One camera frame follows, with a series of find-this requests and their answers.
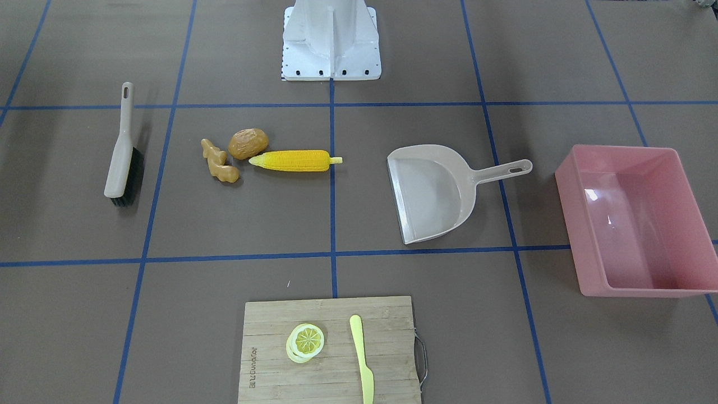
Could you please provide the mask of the yellow lemon slice toy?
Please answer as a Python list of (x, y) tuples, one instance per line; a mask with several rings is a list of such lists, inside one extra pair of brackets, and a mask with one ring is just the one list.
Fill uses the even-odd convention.
[(299, 324), (286, 340), (286, 354), (294, 363), (303, 364), (318, 355), (324, 345), (325, 335), (320, 327)]

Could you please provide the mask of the bamboo cutting board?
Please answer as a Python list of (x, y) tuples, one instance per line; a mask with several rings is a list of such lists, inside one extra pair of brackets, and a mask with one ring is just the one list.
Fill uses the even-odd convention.
[[(420, 403), (415, 316), (409, 296), (247, 302), (244, 311), (240, 403), (361, 403), (361, 371), (351, 315), (362, 319), (366, 365), (375, 403)], [(325, 345), (305, 363), (290, 360), (286, 341), (313, 324)]]

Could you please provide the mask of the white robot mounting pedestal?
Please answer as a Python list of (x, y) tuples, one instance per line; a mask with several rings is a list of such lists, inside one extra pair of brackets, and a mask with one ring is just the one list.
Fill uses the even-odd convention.
[(297, 1), (283, 21), (283, 80), (380, 79), (377, 13), (366, 2)]

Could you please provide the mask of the brown toy potato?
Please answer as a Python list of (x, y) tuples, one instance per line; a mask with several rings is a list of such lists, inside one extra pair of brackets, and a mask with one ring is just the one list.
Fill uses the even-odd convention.
[(259, 128), (237, 131), (228, 143), (228, 152), (235, 159), (249, 159), (269, 146), (269, 137)]

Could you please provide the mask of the yellow plastic toy knife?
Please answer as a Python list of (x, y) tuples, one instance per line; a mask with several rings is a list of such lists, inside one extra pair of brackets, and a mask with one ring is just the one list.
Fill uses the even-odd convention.
[(362, 403), (374, 403), (374, 373), (367, 365), (362, 319), (359, 315), (351, 315), (349, 318), (349, 329), (351, 330), (352, 342), (357, 355), (357, 366), (361, 378)]

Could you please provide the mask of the pink plastic bin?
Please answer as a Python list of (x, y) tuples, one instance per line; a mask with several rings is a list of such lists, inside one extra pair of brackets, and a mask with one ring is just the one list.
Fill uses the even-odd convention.
[(716, 292), (716, 253), (677, 151), (575, 145), (555, 179), (584, 296)]

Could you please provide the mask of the yellow toy corn cob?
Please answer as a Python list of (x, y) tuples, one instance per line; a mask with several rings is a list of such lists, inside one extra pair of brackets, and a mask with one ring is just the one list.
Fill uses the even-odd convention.
[(332, 157), (323, 149), (270, 151), (248, 160), (252, 166), (282, 172), (325, 172), (343, 158)]

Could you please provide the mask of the tan toy ginger root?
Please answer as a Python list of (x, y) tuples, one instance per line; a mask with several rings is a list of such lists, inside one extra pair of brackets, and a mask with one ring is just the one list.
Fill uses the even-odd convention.
[(202, 146), (202, 156), (206, 160), (211, 176), (221, 182), (236, 182), (240, 179), (238, 168), (227, 164), (228, 154), (226, 151), (217, 148), (208, 139), (202, 139), (200, 145)]

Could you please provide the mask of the beige plastic dustpan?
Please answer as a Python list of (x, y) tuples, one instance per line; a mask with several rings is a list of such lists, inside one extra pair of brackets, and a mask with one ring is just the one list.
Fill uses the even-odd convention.
[(461, 154), (443, 145), (412, 145), (387, 156), (402, 241), (413, 245), (451, 232), (472, 214), (479, 185), (523, 176), (533, 169), (519, 159), (473, 169)]

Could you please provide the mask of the beige hand brush black bristles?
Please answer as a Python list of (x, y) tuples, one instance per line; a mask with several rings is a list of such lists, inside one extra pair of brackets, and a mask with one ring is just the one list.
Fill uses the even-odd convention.
[(104, 196), (113, 205), (125, 208), (135, 201), (144, 174), (144, 156), (132, 136), (134, 84), (124, 82), (121, 90), (119, 133), (106, 176)]

